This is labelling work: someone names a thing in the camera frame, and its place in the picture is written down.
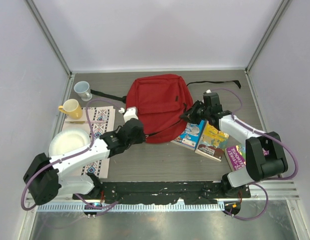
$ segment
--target purple book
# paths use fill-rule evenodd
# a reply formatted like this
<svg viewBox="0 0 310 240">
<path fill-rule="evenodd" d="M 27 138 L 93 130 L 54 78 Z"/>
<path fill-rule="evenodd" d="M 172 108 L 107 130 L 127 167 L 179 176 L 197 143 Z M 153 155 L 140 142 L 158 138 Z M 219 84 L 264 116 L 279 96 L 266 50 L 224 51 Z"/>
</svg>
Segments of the purple book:
<svg viewBox="0 0 310 240">
<path fill-rule="evenodd" d="M 263 149 L 264 156 L 269 151 Z M 225 155 L 232 171 L 236 171 L 246 166 L 246 147 L 243 145 L 230 146 L 225 149 Z"/>
</svg>

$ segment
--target red bag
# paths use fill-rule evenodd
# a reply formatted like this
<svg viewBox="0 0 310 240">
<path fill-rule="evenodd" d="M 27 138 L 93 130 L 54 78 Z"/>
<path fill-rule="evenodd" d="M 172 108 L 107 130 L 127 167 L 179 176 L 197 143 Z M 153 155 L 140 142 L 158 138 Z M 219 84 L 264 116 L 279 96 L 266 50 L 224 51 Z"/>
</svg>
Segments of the red bag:
<svg viewBox="0 0 310 240">
<path fill-rule="evenodd" d="M 126 98 L 126 108 L 136 107 L 144 124 L 146 142 L 165 143 L 174 140 L 186 128 L 180 119 L 193 99 L 184 79 L 174 74 L 138 78 Z"/>
</svg>

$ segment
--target white mug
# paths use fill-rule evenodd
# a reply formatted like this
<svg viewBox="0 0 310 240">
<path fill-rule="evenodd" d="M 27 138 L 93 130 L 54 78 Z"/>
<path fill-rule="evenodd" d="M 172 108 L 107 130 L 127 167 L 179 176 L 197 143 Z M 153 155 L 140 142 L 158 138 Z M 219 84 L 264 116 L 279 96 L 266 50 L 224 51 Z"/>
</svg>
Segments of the white mug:
<svg viewBox="0 0 310 240">
<path fill-rule="evenodd" d="M 90 85 L 86 81 L 80 81 L 74 86 L 75 92 L 85 102 L 89 101 L 93 95 L 90 93 Z"/>
</svg>

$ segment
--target wood grain surface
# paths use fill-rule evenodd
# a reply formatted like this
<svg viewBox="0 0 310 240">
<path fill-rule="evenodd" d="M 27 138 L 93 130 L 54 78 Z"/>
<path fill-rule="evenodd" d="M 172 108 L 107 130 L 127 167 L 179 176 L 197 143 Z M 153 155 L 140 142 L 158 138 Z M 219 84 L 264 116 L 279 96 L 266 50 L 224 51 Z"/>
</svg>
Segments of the wood grain surface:
<svg viewBox="0 0 310 240">
<path fill-rule="evenodd" d="M 254 101 L 243 70 L 220 71 L 170 71 L 170 72 L 116 72 L 116 73 L 78 73 L 75 83 L 89 82 L 91 89 L 107 94 L 125 96 L 137 78 L 172 73 L 182 76 L 187 83 L 194 81 L 229 81 L 239 80 L 242 88 L 233 82 L 223 84 L 201 83 L 189 86 L 193 100 L 202 100 L 207 89 L 229 88 L 238 93 L 243 101 L 243 108 L 236 115 L 252 125 L 261 129 Z M 239 107 L 239 101 L 231 93 L 218 91 L 224 110 L 234 111 Z M 77 99 L 82 107 L 86 102 L 72 90 L 71 99 Z M 114 101 L 124 107 L 122 102 Z M 109 106 L 108 103 L 96 102 L 92 107 Z M 123 117 L 116 112 L 115 128 L 124 123 Z M 230 137 L 229 146 L 238 144 Z M 104 181 L 219 181 L 221 177 L 230 172 L 228 162 L 223 157 L 221 162 L 215 162 L 185 147 L 173 144 L 138 144 L 133 145 L 122 154 L 110 159 L 108 179 Z"/>
</svg>

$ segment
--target white wall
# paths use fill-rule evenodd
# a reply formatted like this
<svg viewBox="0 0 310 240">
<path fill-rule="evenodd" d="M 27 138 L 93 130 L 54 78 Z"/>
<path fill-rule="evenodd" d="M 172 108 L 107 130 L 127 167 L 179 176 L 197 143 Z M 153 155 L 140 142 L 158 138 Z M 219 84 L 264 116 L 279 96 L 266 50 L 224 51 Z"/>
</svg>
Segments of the white wall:
<svg viewBox="0 0 310 240">
<path fill-rule="evenodd" d="M 48 149 L 66 80 L 24 1 L 0 1 L 0 240 L 18 237 L 23 175 Z"/>
<path fill-rule="evenodd" d="M 292 1 L 251 75 L 268 129 L 298 158 L 294 180 L 310 218 L 310 0 Z"/>
<path fill-rule="evenodd" d="M 35 0 L 73 71 L 246 67 L 281 0 Z"/>
</svg>

